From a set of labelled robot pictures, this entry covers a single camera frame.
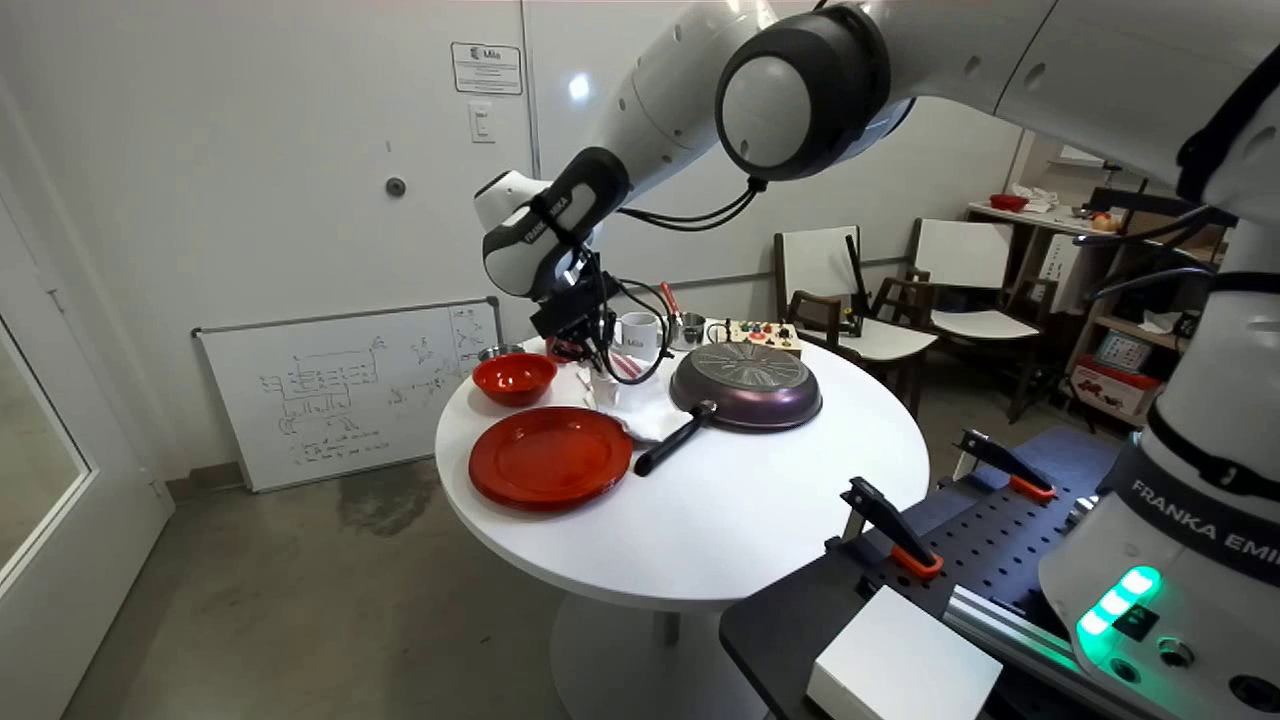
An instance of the frying pan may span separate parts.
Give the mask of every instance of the frying pan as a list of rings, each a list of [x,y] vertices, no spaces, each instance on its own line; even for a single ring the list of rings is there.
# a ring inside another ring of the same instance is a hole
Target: frying pan
[[[825,396],[814,377],[788,351],[754,346],[702,346],[688,351],[671,377],[671,405],[693,419],[634,459],[634,475],[646,475],[701,423],[725,423],[743,434],[782,434],[807,423]]]

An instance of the green light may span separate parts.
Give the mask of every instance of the green light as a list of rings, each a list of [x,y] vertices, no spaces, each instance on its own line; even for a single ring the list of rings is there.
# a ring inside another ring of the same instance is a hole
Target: green light
[[[1097,613],[1082,613],[1082,616],[1079,616],[1079,628],[1082,628],[1086,638],[1099,638],[1099,632],[1109,632],[1109,621],[1099,621]]]
[[[1140,565],[1125,572],[1120,588],[1128,588],[1133,596],[1158,594],[1158,572],[1150,565]]]
[[[1133,610],[1133,599],[1125,599],[1115,588],[1097,604],[1103,616],[1125,616]]]
[[[1133,594],[1133,588],[1125,588],[1125,584],[1110,584],[1110,594],[1109,594],[1109,596],[1120,596],[1125,604],[1144,599],[1144,594]]]

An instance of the table leg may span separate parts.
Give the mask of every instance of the table leg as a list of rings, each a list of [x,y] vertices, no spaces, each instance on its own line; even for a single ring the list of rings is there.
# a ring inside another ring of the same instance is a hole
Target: table leg
[[[564,599],[552,675],[573,720],[752,720],[764,699],[721,648],[721,613]]]

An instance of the door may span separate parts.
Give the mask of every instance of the door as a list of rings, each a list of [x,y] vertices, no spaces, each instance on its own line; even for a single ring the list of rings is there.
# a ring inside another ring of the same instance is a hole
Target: door
[[[0,206],[0,716],[23,720],[64,712],[171,511],[45,275]]]

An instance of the pan handle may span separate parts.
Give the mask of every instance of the pan handle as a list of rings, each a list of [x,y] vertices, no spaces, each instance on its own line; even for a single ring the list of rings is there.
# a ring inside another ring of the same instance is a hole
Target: pan handle
[[[652,446],[639,459],[634,459],[634,475],[654,472],[674,450],[684,450],[693,440],[693,434],[701,434],[709,419],[717,418],[711,402],[701,402],[688,412],[688,423],[680,423],[671,436],[664,436],[659,446]]]

